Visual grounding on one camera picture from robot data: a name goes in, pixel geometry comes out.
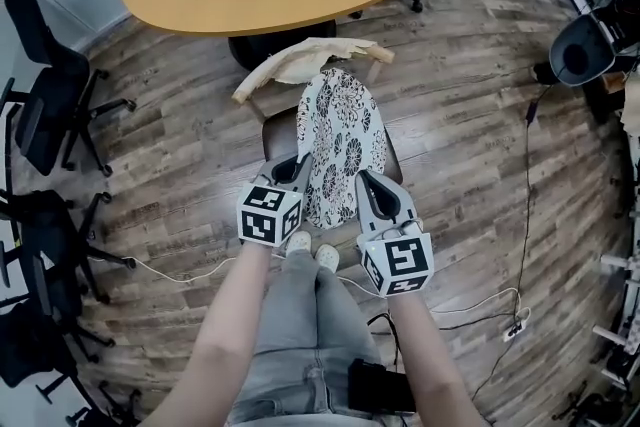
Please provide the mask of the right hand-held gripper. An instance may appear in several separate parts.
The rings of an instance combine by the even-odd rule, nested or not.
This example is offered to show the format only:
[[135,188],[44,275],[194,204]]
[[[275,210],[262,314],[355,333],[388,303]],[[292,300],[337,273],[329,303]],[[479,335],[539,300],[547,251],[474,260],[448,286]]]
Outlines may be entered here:
[[356,176],[356,198],[361,265],[378,295],[424,289],[435,273],[431,236],[408,191],[383,174],[363,170]]

